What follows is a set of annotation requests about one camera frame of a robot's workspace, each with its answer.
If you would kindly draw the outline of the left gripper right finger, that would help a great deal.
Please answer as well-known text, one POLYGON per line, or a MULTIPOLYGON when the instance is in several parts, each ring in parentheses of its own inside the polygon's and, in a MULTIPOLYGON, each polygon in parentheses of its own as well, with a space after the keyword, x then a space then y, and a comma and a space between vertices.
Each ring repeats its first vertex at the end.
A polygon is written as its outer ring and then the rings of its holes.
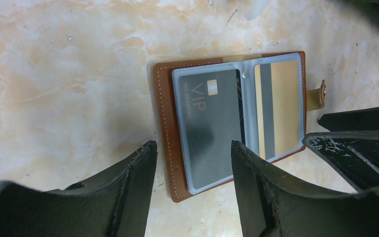
POLYGON ((239 141, 231 163, 245 237, 379 237, 379 187, 356 194, 320 187, 239 141))

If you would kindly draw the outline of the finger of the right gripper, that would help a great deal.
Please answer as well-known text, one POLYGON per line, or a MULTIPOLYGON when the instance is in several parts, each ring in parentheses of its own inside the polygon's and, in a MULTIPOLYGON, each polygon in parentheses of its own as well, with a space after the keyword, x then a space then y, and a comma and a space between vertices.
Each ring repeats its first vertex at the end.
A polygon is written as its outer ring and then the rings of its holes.
POLYGON ((379 107, 324 114, 318 124, 329 131, 379 131, 379 107))
POLYGON ((303 144, 356 191, 379 187, 379 130, 309 133, 303 144))

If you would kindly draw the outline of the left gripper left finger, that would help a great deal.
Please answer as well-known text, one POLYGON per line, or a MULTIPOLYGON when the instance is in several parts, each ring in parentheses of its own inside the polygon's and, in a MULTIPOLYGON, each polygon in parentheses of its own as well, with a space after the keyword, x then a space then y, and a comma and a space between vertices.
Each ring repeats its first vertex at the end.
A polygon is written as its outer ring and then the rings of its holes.
POLYGON ((156 163, 157 143, 148 141, 63 190, 0 181, 0 237, 142 237, 156 163))

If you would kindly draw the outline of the brown leather card holder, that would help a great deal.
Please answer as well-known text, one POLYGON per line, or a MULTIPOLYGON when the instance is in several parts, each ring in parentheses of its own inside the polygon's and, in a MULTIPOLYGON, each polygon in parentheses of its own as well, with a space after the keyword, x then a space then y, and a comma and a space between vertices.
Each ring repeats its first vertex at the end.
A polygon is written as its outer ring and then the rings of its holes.
MULTIPOLYGON (((176 114, 175 99, 173 94, 172 71, 173 69, 189 68, 202 65, 214 65, 225 62, 235 62, 250 59, 271 57, 298 53, 301 57, 302 72, 305 73, 306 57, 304 51, 246 54, 223 56, 217 58, 194 59, 177 62, 156 63, 153 68, 153 83, 157 100, 158 114, 164 145, 165 161, 170 185, 171 199, 175 203, 184 201, 194 195, 190 194, 184 171, 183 152, 179 135, 178 119, 176 114)), ((325 80, 322 80, 318 89, 308 90, 303 96, 303 105, 307 111, 319 110, 325 106, 325 80)))

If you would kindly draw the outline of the gold VIP credit card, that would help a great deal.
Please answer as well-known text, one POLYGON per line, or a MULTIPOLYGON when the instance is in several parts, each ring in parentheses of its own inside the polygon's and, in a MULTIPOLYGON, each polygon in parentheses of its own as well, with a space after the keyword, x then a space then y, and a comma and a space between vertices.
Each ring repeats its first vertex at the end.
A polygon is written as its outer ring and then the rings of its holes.
POLYGON ((278 159, 300 147, 303 134, 296 60, 254 67, 259 156, 278 159))

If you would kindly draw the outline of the black VIP credit card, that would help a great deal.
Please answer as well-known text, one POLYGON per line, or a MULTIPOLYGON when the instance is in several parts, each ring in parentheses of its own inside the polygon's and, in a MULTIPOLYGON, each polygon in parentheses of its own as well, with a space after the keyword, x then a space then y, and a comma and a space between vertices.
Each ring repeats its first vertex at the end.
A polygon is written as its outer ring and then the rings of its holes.
POLYGON ((232 175, 231 142, 244 140, 240 72, 185 75, 178 82, 192 185, 201 189, 232 175))

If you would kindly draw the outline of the white translucent plastic card box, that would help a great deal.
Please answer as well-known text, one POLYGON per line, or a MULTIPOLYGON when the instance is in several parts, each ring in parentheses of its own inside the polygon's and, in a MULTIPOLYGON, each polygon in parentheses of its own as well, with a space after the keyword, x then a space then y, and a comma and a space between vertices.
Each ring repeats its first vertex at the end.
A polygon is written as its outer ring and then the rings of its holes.
POLYGON ((249 10, 244 14, 245 19, 251 21, 260 16, 270 2, 271 0, 252 0, 249 10))

